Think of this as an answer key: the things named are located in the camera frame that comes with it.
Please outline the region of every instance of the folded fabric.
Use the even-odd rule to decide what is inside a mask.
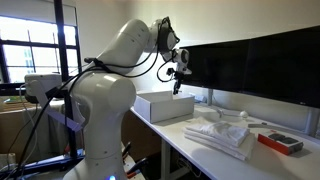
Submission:
[[[185,129],[185,137],[200,144],[219,149],[227,154],[230,154],[240,160],[248,160],[251,157],[251,152],[255,143],[255,136],[249,133],[239,147],[232,146],[214,137],[204,135],[198,132]]]
[[[224,121],[209,123],[203,117],[199,117],[197,121],[198,123],[186,126],[186,129],[214,137],[236,147],[239,147],[250,133],[247,128],[233,126]]]

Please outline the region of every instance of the desk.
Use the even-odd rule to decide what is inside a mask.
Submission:
[[[316,180],[320,177],[320,145],[304,138],[283,132],[284,135],[296,138],[304,143],[303,150],[291,156],[283,155],[257,141],[251,159],[244,162],[184,137],[182,128],[190,124],[194,118],[199,116],[209,119],[219,118],[218,113],[211,108],[195,105],[195,111],[191,115],[154,124],[150,124],[142,118],[133,108],[131,110],[162,137],[165,141],[164,146],[165,143],[168,143],[211,179]],[[239,117],[230,116],[225,116],[222,119],[241,127],[247,127],[249,123],[263,122],[252,117],[249,117],[246,121],[239,119]],[[257,137],[259,132],[265,132],[267,129],[253,128],[250,131]],[[171,179],[168,177],[168,172],[162,172],[162,179]]]

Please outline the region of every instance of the black monitor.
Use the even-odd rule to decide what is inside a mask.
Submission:
[[[251,39],[243,92],[320,108],[320,26]]]
[[[231,92],[242,90],[248,40],[181,47],[190,53],[182,84]]]

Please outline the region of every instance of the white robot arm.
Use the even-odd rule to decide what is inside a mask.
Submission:
[[[92,62],[86,73],[69,87],[72,99],[90,111],[84,126],[86,156],[65,180],[127,179],[121,155],[121,122],[135,101],[136,90],[126,74],[141,64],[136,63],[143,52],[161,53],[165,61],[178,63],[177,70],[171,70],[177,74],[177,93],[180,74],[190,73],[186,68],[188,52],[173,50],[177,42],[169,18],[156,20],[150,28],[140,20],[131,20],[103,53],[87,59]]]

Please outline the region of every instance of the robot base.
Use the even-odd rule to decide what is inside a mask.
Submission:
[[[110,166],[110,164],[119,164],[120,159],[122,157],[118,153],[104,159],[85,157],[64,176],[63,180],[126,180],[122,164],[120,167]]]

